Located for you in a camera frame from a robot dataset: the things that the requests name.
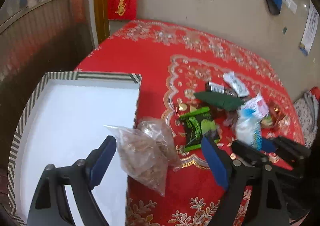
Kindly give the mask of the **dark red gold packet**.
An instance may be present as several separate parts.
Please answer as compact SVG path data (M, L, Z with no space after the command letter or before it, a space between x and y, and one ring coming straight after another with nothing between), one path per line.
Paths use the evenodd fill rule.
M198 109L198 104L177 103L174 105L175 117L178 119L181 115L194 112Z

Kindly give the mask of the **clear bag of nuts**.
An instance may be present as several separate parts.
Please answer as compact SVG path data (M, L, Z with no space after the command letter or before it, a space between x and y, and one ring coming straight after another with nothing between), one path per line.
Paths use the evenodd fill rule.
M161 119L143 117L137 128L144 134L153 138L162 154L168 160L168 166L175 172L182 168L182 162L175 147L170 127Z
M165 196L168 159L156 141L135 128L106 127L116 139L121 168L134 180Z

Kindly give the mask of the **dark brown snack bar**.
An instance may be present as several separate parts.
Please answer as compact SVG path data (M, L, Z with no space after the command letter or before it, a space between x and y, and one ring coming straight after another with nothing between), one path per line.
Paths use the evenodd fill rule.
M238 97L238 94L232 88L224 87L222 85L219 85L211 81L205 84L205 89L208 92L216 92L216 93L226 94L232 97Z

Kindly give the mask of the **red floral tablecloth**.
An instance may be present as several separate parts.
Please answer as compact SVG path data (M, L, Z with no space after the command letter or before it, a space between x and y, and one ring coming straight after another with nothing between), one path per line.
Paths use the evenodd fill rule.
M270 63L229 41L191 28L160 21L134 20L94 49L77 67L81 72L138 73L142 76L138 118L164 120L181 151L186 143L178 121L180 104L194 108L195 93L207 82L224 85L223 74L234 72L250 95L261 94L285 115L278 130L304 143L293 103ZM126 211L128 225L207 225L224 193L200 150L181 153L182 168L168 171L165 196L130 179Z

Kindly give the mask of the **dark green snack packet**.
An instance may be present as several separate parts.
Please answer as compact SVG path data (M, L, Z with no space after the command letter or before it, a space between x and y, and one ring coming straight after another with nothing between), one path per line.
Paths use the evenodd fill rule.
M235 111L244 105L242 99L217 92L201 91L194 93L196 99L228 112Z

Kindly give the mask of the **white grey snack packet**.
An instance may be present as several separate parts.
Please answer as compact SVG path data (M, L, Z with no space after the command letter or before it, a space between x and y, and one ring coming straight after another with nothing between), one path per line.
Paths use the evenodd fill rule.
M236 92L239 97L249 96L249 90L246 85L237 78L234 72L223 74L223 80Z

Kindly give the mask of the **white wall calendar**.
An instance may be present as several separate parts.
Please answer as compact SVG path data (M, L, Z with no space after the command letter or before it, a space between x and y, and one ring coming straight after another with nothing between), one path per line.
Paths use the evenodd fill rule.
M305 56L309 55L310 50L312 48L313 41L317 33L318 21L319 13L317 12L317 9L315 8L314 4L310 1L308 18L306 21L306 26L302 36L302 40L299 45L299 49Z

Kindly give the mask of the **red orange shiny candy packet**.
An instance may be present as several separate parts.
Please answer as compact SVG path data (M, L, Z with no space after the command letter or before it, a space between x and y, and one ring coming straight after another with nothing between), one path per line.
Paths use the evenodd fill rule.
M269 100L267 103L268 115L261 121L261 127L274 131L286 130L291 124L291 119L286 115L276 102Z

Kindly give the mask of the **light blue snack packet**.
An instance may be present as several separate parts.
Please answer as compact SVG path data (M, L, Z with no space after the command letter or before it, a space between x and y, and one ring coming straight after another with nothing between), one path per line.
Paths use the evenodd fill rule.
M238 110L235 125L236 139L260 151L262 149L262 134L259 120L252 109Z

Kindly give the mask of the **white wall switch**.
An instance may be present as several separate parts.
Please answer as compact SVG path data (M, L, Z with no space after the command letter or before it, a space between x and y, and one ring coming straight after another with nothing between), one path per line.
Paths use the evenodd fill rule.
M297 4L294 2L294 0L282 0L282 2L288 7L288 9L293 13L296 14L297 11Z

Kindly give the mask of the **floral cushion stack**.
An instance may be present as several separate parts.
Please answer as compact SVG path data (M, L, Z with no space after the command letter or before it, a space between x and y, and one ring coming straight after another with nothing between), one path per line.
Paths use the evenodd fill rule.
M304 145L311 148L316 139L319 115L319 87L313 87L294 103L302 129Z

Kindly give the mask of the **clear bag of red dates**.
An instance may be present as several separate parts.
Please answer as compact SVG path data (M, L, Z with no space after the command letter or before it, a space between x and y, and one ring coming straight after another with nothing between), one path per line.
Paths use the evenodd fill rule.
M238 110L226 111L226 118L223 121L223 125L226 127L235 127L237 120L239 118Z

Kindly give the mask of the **white pink strawberry packet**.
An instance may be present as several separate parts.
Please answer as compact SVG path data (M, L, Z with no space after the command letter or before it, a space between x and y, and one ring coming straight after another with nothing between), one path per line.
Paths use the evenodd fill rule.
M244 105L241 106L241 109L250 109L252 114L259 121L267 117L267 115L269 114L269 107L261 93L258 93L256 97L248 100Z

